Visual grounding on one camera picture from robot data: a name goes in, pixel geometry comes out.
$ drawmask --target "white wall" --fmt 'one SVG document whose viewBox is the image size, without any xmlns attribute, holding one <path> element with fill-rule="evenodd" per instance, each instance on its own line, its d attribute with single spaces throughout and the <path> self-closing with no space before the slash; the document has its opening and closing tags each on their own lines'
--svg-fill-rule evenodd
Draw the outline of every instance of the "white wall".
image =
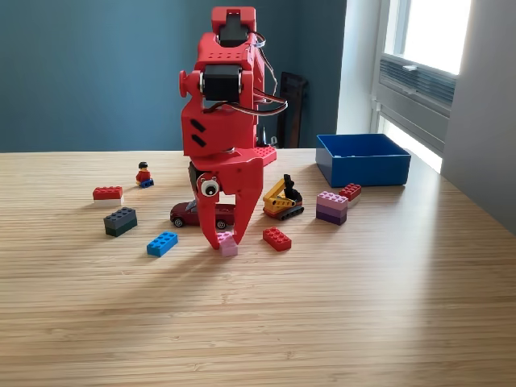
<svg viewBox="0 0 516 387">
<path fill-rule="evenodd" d="M 347 0 L 338 134 L 368 133 L 381 0 Z"/>
<path fill-rule="evenodd" d="M 514 234 L 515 42 L 515 0 L 472 0 L 441 172 Z"/>
</svg>

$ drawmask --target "lego minifigure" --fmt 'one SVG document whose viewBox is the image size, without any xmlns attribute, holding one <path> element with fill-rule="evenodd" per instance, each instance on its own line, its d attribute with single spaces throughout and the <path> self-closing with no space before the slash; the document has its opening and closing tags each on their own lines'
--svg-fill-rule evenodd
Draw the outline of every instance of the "lego minifigure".
<svg viewBox="0 0 516 387">
<path fill-rule="evenodd" d="M 147 170 L 148 164 L 142 161 L 138 164 L 139 172 L 136 175 L 136 184 L 141 188 L 147 188 L 154 185 L 154 180 L 151 179 L 151 173 Z"/>
</svg>

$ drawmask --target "googly eye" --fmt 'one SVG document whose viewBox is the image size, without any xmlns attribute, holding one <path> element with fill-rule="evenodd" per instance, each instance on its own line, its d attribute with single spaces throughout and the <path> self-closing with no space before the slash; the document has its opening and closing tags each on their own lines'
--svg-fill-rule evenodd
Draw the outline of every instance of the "googly eye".
<svg viewBox="0 0 516 387">
<path fill-rule="evenodd" d="M 201 183 L 201 192 L 207 197 L 216 195 L 218 192 L 218 182 L 215 180 L 204 180 Z"/>
</svg>

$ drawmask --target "window frame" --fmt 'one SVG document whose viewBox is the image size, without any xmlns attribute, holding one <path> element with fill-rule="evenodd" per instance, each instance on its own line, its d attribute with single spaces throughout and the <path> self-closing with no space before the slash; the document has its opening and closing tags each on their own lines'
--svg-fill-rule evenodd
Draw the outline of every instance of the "window frame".
<svg viewBox="0 0 516 387">
<path fill-rule="evenodd" d="M 414 137 L 427 148 L 443 155 L 444 140 L 452 109 L 446 103 L 422 94 L 415 88 L 404 85 L 381 71 L 381 60 L 403 66 L 403 69 L 421 69 L 426 73 L 453 81 L 455 74 L 434 69 L 401 57 L 404 51 L 409 22 L 411 0 L 382 0 L 378 26 L 375 67 L 372 80 L 372 117 L 369 132 L 381 132 L 380 117 L 395 123 L 404 132 Z M 396 15 L 395 23 L 389 25 L 389 15 Z M 395 54 L 385 53 L 385 49 Z"/>
</svg>

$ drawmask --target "blue plastic bin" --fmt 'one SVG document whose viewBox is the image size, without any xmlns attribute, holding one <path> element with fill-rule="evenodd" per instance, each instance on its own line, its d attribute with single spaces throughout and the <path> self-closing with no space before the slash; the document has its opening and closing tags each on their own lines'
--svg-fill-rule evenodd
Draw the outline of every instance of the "blue plastic bin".
<svg viewBox="0 0 516 387">
<path fill-rule="evenodd" d="M 318 135 L 315 161 L 331 187 L 404 185 L 410 154 L 382 134 Z"/>
</svg>

